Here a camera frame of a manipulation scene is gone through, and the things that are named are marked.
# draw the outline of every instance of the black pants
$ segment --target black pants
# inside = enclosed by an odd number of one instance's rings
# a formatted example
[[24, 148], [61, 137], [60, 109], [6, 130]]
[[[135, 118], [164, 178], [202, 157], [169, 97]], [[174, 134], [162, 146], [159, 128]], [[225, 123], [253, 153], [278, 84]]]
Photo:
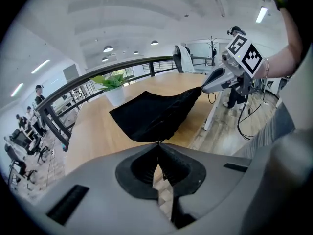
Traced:
[[20, 175], [23, 176], [26, 171], [26, 164], [23, 161], [16, 161], [17, 166], [20, 167]]
[[35, 128], [35, 130], [38, 132], [40, 136], [44, 135], [45, 129], [39, 127], [39, 124], [37, 122], [34, 123], [33, 127]]
[[234, 88], [231, 88], [230, 95], [229, 95], [229, 102], [228, 107], [233, 108], [235, 106], [235, 103], [242, 104], [246, 101], [246, 98], [244, 96], [240, 96], [238, 92]]

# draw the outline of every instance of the cap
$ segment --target cap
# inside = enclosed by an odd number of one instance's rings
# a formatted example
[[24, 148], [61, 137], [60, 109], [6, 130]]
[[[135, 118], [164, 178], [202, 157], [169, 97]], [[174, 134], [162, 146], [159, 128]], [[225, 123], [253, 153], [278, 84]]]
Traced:
[[227, 31], [227, 34], [229, 35], [229, 34], [233, 34], [234, 33], [234, 31], [238, 31], [239, 33], [241, 33], [242, 35], [246, 35], [246, 33], [242, 30], [242, 29], [240, 29], [238, 26], [234, 26], [234, 27], [232, 27], [230, 30], [228, 30]]

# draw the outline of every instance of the glass panel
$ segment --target glass panel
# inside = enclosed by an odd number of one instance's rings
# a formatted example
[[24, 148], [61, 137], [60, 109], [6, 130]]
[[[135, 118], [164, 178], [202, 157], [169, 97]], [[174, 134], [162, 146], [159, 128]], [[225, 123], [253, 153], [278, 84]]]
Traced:
[[113, 71], [113, 72], [111, 72], [111, 74], [112, 74], [113, 76], [115, 76], [115, 75], [120, 75], [120, 74], [124, 74], [124, 77], [126, 77], [125, 69]]
[[125, 71], [126, 71], [126, 76], [133, 76], [133, 74], [134, 74], [132, 67], [126, 68]]

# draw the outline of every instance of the green plant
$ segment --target green plant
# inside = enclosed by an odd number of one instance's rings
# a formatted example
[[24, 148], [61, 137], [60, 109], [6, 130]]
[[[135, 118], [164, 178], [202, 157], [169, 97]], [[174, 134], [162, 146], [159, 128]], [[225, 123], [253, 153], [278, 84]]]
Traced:
[[125, 82], [123, 74], [109, 76], [107, 79], [103, 76], [96, 76], [94, 78], [91, 78], [90, 80], [92, 80], [96, 84], [101, 84], [102, 86], [104, 86], [103, 88], [100, 88], [98, 90], [104, 90], [105, 92], [118, 88], [122, 86], [122, 84]]

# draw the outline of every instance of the desk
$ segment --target desk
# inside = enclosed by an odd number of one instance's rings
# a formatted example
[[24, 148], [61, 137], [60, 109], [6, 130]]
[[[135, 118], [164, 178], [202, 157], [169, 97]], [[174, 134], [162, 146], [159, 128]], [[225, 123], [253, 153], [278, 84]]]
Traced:
[[[144, 91], [171, 96], [201, 86], [205, 78], [205, 75], [200, 74], [165, 73], [130, 84], [123, 90], [126, 101]], [[174, 136], [164, 142], [188, 147], [212, 108], [213, 105], [210, 104], [207, 94], [202, 93]], [[111, 117], [109, 111], [112, 109], [114, 107], [105, 96], [82, 106], [68, 146], [66, 174], [96, 157], [145, 144], [135, 142], [126, 136]]]
[[72, 97], [69, 97], [69, 98], [65, 99], [65, 100], [62, 102], [62, 104], [56, 105], [56, 106], [53, 108], [54, 111], [55, 111], [55, 113], [56, 113], [56, 115], [58, 115], [59, 112], [60, 112], [61, 110], [63, 110], [63, 108], [64, 108], [68, 103], [71, 103], [72, 101], [73, 101], [73, 98], [72, 98]]

